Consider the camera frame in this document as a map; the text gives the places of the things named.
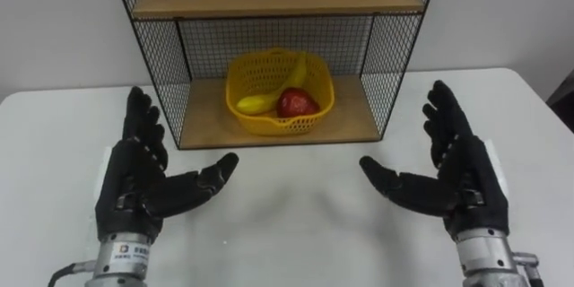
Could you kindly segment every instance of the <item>yellow banana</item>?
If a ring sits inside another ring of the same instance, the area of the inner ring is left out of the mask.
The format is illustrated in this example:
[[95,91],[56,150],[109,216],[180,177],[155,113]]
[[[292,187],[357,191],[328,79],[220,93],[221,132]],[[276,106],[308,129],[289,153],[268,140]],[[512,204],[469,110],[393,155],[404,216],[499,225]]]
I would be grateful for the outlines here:
[[283,82],[283,84],[275,91],[267,94],[258,94],[245,97],[237,103],[237,110],[246,115],[256,115],[271,111],[275,109],[281,93],[290,87],[299,88],[305,83],[307,77],[307,53],[300,52],[297,55],[297,63],[295,68]]

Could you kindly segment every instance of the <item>table surface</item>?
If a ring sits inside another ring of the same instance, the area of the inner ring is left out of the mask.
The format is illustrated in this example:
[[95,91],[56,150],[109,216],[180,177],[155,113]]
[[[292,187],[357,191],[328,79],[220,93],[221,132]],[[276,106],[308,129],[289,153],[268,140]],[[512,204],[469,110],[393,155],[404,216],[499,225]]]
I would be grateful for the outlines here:
[[[227,187],[165,221],[148,285],[460,285],[442,221],[389,203],[358,164],[369,154],[397,170],[436,174],[421,107],[437,79],[497,148],[510,190],[511,246],[538,254],[547,286],[570,286],[574,135],[508,69],[407,74],[380,143],[235,149],[240,163]],[[152,88],[144,90],[157,102]],[[94,182],[105,148],[121,135],[128,92],[21,92],[0,105],[2,285],[43,286],[60,267],[95,257]],[[226,152],[178,152],[170,138],[166,145],[169,174]],[[58,287],[88,279],[66,277]]]

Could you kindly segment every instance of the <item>robotic hand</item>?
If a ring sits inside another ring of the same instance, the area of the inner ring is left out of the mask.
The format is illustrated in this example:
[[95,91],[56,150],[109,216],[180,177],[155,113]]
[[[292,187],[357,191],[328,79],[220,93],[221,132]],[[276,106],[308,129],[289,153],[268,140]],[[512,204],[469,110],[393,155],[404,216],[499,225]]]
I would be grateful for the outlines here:
[[144,287],[150,246],[163,219],[206,203],[227,183],[239,162],[235,153],[200,172],[166,178],[168,154],[159,117],[150,97],[134,87],[127,99],[122,139],[112,150],[95,207],[98,259],[63,268],[48,287],[64,275],[91,271],[86,287]]
[[443,219],[457,244],[465,287],[527,286],[517,265],[525,267],[532,287],[542,287],[536,255],[510,251],[509,205],[483,141],[445,83],[436,81],[428,99],[424,130],[437,178],[397,174],[368,156],[360,161],[365,175],[393,203]]

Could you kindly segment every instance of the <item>yellow basket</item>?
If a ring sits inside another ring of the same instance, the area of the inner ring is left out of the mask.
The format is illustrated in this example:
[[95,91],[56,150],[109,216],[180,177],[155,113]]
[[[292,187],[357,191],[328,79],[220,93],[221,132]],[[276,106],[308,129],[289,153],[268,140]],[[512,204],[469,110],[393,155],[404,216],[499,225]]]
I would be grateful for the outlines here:
[[225,85],[227,107],[241,125],[254,135],[300,135],[314,126],[335,103],[333,81],[325,61],[307,54],[307,78],[302,88],[318,103],[321,111],[310,116],[280,118],[272,111],[262,116],[246,116],[235,109],[239,100],[278,89],[291,74],[297,52],[273,48],[237,57],[231,62]]

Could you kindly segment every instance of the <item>apple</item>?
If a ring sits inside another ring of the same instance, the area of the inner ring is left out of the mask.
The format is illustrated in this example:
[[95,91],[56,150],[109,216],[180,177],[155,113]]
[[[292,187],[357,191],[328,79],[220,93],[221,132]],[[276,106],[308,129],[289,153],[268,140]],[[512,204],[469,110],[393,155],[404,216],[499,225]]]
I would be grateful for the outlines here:
[[316,114],[321,110],[319,105],[304,90],[287,88],[277,101],[278,117],[298,117]]

